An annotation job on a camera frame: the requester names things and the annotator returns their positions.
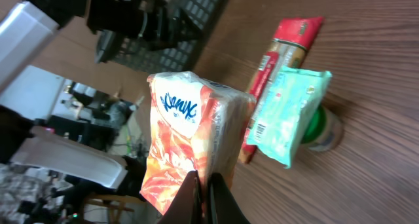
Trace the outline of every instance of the green bottle cap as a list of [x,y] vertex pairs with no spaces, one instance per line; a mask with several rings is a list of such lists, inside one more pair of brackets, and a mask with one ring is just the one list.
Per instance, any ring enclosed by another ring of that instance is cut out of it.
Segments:
[[326,111],[322,106],[319,106],[314,113],[312,120],[308,124],[308,128],[301,143],[310,143],[316,140],[326,127]]

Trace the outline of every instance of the orange floral packaging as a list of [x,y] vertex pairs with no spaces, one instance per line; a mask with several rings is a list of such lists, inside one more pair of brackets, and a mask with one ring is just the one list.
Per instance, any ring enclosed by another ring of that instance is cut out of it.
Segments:
[[165,214],[188,172],[203,189],[218,172],[231,185],[255,98],[191,72],[158,73],[151,89],[151,148],[140,193]]

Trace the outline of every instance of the barcode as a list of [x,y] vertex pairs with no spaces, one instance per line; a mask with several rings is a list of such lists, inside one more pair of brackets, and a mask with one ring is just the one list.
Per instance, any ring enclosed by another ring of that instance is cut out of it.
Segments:
[[264,133],[264,130],[265,129],[266,129],[266,125],[263,125],[263,124],[260,124],[260,123],[257,125],[256,132],[255,132],[255,139],[257,141],[261,141],[262,140],[263,133]]
[[265,66],[266,66],[266,64],[268,63],[269,59],[270,59],[270,57],[269,57],[269,56],[263,56],[263,58],[262,58],[262,62],[261,62],[261,64],[260,64],[260,66],[259,66],[259,70],[260,70],[260,71],[263,71],[263,70],[264,70],[264,67],[265,67]]

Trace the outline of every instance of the wood grain surface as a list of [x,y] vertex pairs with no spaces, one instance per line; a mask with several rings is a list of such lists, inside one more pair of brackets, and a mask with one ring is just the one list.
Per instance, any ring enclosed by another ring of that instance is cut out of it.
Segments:
[[334,77],[334,151],[258,151],[232,192],[252,223],[419,223],[419,0],[229,0],[194,71],[245,90],[285,17],[324,16],[302,67]]

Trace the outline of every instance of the wet wipes pack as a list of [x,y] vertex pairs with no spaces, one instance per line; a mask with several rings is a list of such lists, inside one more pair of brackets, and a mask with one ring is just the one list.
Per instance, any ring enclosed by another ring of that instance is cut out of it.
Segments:
[[332,74],[282,66],[247,138],[268,157],[291,167]]

